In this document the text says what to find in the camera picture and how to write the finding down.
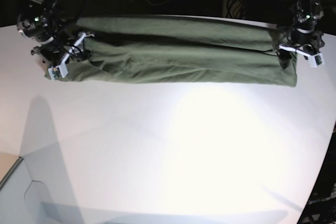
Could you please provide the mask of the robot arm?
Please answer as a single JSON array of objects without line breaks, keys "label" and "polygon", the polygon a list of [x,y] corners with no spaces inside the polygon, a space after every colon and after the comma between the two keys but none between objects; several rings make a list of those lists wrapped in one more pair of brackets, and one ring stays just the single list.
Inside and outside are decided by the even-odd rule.
[{"label": "robot arm", "polygon": [[75,61],[84,61],[89,56],[81,42],[75,45],[79,35],[70,31],[84,11],[87,0],[82,0],[78,12],[67,19],[60,14],[59,1],[28,0],[28,7],[18,16],[16,25],[21,35],[39,43],[30,53],[40,56],[43,63],[53,68],[66,55]]},{"label": "robot arm", "polygon": [[303,56],[311,67],[324,64],[320,48],[325,46],[323,32],[317,30],[318,21],[324,16],[321,0],[296,0],[292,7],[292,22],[282,30],[282,37],[273,44],[283,69],[297,54]]}]

